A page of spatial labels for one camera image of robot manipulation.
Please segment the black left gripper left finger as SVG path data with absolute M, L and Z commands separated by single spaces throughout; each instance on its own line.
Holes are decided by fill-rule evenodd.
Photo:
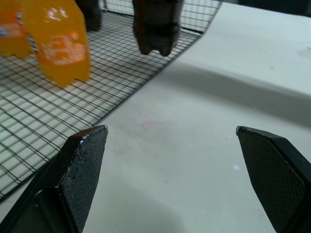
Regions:
M 108 127 L 70 136 L 33 177 L 0 233 L 82 233 L 99 181 Z

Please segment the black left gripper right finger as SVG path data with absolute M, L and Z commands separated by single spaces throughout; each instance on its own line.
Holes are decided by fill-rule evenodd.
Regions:
M 311 233 L 311 163 L 286 138 L 236 128 L 251 185 L 276 233 Z

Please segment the orange soda bottle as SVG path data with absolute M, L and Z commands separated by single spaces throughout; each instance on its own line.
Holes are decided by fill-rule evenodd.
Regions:
M 22 0 L 22 21 L 47 79 L 60 87 L 89 79 L 86 25 L 75 0 Z
M 32 49 L 22 22 L 21 0 L 0 0 L 0 55 L 27 58 Z

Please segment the dark cola bottle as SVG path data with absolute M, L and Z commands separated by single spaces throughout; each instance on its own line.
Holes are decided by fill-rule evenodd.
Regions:
M 133 32 L 140 52 L 170 55 L 178 44 L 184 0 L 132 0 Z
M 99 0 L 75 0 L 84 15 L 86 30 L 98 31 L 102 22 L 102 10 Z

